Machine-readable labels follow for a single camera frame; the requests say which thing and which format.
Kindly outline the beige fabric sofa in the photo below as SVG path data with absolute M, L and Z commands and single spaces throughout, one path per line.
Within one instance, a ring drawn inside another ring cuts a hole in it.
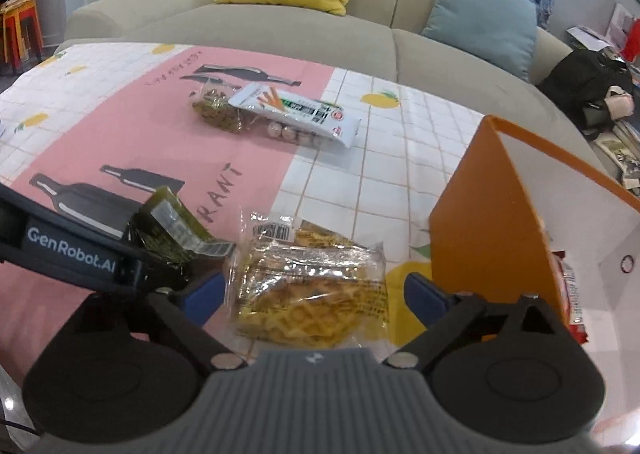
M 510 120 L 612 174 L 612 162 L 537 87 L 570 54 L 567 44 L 540 30 L 528 77 L 520 79 L 467 50 L 423 37 L 434 2 L 349 0 L 346 15 L 336 16 L 214 0 L 96 0 L 70 16 L 62 46 L 176 42 L 347 68 Z

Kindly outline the white carrot stick snack pack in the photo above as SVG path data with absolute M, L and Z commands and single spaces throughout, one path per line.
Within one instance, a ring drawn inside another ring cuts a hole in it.
M 240 110 L 255 117 L 283 122 L 330 140 L 330 144 L 349 150 L 358 136 L 362 119 L 334 104 L 320 102 L 300 94 L 252 82 L 229 100 Z

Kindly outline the clear bag of brown nuts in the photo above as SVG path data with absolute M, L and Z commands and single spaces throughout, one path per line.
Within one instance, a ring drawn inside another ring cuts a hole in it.
M 230 104 L 235 92 L 233 88 L 204 84 L 192 94 L 190 105 L 206 124 L 228 133 L 241 134 L 254 128 L 256 117 Z

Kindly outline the red snack bag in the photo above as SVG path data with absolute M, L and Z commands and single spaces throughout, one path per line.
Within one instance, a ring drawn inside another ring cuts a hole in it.
M 588 333 L 575 271 L 566 261 L 564 250 L 554 250 L 551 255 L 556 264 L 556 284 L 560 291 L 565 325 L 573 338 L 582 346 L 588 342 Z

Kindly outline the black bag on sofa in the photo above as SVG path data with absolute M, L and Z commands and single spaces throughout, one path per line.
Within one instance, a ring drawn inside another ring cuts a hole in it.
M 587 49 L 563 58 L 537 88 L 588 139 L 632 116 L 638 106 L 628 64 Z

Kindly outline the dark seaweed snack packet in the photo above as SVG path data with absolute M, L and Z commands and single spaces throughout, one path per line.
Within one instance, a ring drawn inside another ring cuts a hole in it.
M 172 264 L 224 260 L 235 250 L 233 242 L 213 237 L 168 186 L 131 216 L 122 239 Z

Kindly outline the light blue cushion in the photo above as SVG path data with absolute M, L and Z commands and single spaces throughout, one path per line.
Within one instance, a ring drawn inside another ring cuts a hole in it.
M 529 80 L 537 32 L 528 0 L 435 0 L 422 35 Z

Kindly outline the orange white storage box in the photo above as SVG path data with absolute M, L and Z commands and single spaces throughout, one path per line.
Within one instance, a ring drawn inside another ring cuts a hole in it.
M 639 201 L 580 158 L 486 116 L 428 218 L 434 280 L 490 301 L 566 304 L 552 254 L 576 276 L 585 352 L 606 385 L 593 437 L 639 443 Z

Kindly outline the clear bag of waffle cookies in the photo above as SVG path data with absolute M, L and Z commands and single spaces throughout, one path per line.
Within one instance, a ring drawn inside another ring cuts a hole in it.
M 240 214 L 224 304 L 241 336 L 299 349 L 365 346 L 387 336 L 384 245 L 305 219 Z

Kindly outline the clear pack of round candies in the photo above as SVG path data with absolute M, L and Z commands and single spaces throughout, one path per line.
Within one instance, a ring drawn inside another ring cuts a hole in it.
M 303 146 L 304 148 L 315 148 L 318 150 L 322 148 L 323 145 L 330 143 L 330 140 L 324 136 L 285 125 L 283 122 L 274 122 L 273 120 L 264 122 L 260 126 L 260 131 L 264 136 L 268 136 L 268 138 L 272 140 Z

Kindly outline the red orange stool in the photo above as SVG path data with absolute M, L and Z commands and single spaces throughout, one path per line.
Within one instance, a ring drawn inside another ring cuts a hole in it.
M 14 75 L 32 56 L 43 57 L 37 0 L 9 0 L 1 5 L 1 57 Z

